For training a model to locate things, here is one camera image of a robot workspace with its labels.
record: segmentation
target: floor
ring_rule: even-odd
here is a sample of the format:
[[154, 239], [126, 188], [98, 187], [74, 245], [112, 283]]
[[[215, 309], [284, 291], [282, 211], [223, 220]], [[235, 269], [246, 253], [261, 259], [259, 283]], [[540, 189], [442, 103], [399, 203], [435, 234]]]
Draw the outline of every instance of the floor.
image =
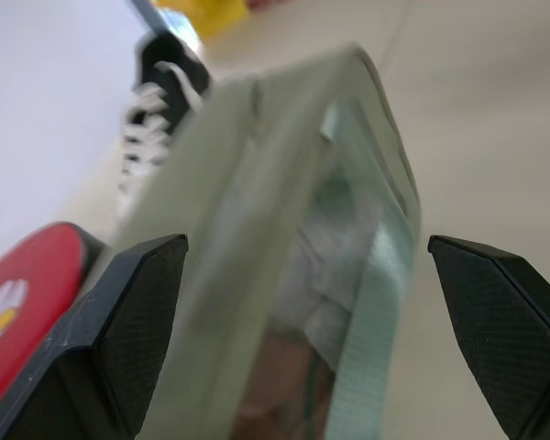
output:
[[[423, 204], [383, 438], [503, 439], [458, 351], [424, 247], [433, 233], [487, 242], [550, 281], [550, 0], [289, 0], [203, 57], [222, 77], [352, 40], [379, 68]], [[102, 159], [57, 217], [105, 235], [114, 195], [106, 199], [98, 182], [111, 179], [114, 161]]]

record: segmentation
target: textured black rubber pad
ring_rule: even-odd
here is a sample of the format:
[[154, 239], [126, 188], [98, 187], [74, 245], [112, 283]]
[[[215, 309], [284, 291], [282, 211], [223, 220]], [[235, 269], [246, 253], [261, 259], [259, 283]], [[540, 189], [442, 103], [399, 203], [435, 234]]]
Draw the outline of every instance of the textured black rubber pad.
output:
[[456, 341], [505, 434], [550, 438], [550, 285], [523, 258], [433, 236]]
[[187, 252], [166, 236], [115, 256], [0, 401], [0, 439], [132, 439], [169, 339]]

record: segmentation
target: white shoelace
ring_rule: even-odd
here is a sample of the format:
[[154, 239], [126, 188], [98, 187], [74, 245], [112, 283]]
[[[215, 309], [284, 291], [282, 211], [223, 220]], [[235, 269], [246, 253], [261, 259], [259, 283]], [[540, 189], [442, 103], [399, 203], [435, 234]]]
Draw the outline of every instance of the white shoelace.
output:
[[[185, 72], [176, 64], [165, 61], [157, 63], [155, 67], [170, 71], [177, 77], [189, 107], [192, 111], [197, 112], [202, 105], [202, 98], [193, 89]], [[160, 111], [168, 107], [163, 100], [165, 95], [165, 90], [154, 82], [146, 82], [135, 90], [134, 102], [127, 113], [134, 115], [144, 112], [145, 117], [142, 124], [126, 122], [123, 130], [125, 159], [120, 181], [120, 188], [123, 191], [121, 214], [132, 204], [132, 199], [142, 186], [142, 182], [154, 173], [170, 154], [168, 146], [171, 136], [165, 132], [169, 121], [159, 115]]]

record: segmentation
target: beige floor tile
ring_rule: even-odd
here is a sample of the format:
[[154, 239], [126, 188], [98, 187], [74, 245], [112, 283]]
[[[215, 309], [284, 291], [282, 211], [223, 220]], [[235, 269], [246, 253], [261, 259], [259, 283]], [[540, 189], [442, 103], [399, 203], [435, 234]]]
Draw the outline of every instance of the beige floor tile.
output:
[[[445, 234], [526, 257], [550, 281], [550, 0], [418, 1], [381, 74], [423, 203]], [[502, 439], [421, 249], [385, 438]]]

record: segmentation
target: white wall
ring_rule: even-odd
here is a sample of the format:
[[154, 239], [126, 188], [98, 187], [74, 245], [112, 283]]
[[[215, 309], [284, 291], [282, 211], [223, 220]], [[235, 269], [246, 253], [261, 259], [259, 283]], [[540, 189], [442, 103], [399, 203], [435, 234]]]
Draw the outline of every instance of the white wall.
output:
[[145, 31], [128, 0], [0, 0], [0, 255], [112, 147]]

